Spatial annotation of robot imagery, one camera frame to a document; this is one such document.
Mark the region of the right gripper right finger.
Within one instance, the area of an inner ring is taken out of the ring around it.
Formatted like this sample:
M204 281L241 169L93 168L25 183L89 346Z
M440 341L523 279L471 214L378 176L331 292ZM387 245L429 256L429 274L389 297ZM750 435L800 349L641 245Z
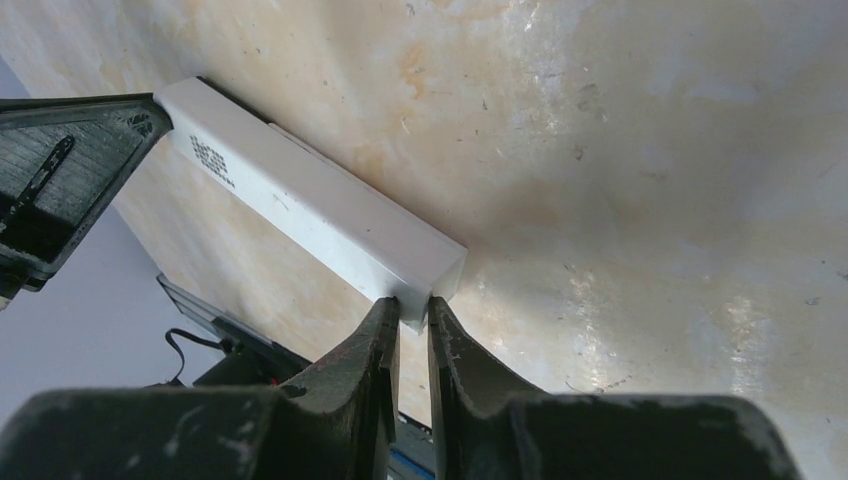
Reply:
M560 394L495 358L448 303L428 305L440 479L797 479L773 422L734 396Z

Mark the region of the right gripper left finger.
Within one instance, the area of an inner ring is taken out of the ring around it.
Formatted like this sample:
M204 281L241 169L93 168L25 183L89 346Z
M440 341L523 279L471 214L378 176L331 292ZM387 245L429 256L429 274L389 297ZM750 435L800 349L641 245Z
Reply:
M278 386L60 389L1 433L5 479L384 479L399 303Z

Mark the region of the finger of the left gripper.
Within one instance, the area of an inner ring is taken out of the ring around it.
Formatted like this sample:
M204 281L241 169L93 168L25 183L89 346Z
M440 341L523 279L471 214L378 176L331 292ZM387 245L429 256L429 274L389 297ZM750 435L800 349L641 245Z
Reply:
M2 298L42 289L172 128L150 93L2 100Z

